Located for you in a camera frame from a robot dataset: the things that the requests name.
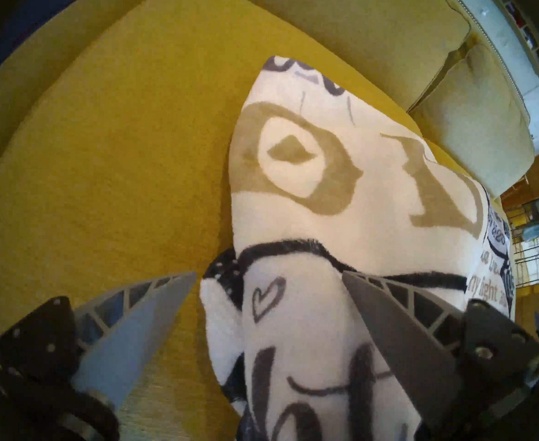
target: dark blue fabric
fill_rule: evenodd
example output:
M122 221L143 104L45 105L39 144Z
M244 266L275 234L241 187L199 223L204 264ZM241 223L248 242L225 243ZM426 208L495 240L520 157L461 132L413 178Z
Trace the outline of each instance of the dark blue fabric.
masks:
M0 65L31 34L76 0L23 0L0 31Z

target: pillow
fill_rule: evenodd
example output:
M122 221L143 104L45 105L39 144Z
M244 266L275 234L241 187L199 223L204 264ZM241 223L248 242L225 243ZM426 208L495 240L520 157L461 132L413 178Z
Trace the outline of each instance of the pillow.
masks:
M81 18L65 12L63 25ZM245 0L146 0L45 90L0 159L0 334L53 296L76 307L124 283L204 273L231 245L231 134L274 54L419 133L357 71ZM127 439L233 439L196 287L118 415Z
M476 44L410 115L423 137L449 152L493 197L535 157L526 120L491 50Z
M336 53L404 110L469 24L445 0L249 0Z

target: white wall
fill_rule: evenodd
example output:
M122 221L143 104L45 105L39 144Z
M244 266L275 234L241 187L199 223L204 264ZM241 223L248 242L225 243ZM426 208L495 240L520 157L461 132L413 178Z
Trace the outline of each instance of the white wall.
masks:
M506 17L492 0L462 0L480 22L508 66L531 116L529 130L539 154L539 77Z

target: heart drawing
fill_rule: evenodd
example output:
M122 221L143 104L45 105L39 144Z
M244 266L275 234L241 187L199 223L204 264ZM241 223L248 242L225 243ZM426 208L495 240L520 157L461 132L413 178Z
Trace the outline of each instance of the heart drawing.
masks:
M253 291L253 321L257 324L273 307L279 304L286 290L286 278L278 276L273 280L265 292L260 288Z

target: shelf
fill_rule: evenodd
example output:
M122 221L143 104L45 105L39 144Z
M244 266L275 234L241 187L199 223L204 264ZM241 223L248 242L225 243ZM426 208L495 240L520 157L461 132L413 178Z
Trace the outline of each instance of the shelf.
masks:
M516 34L535 74L539 77L539 33L512 0L492 0Z

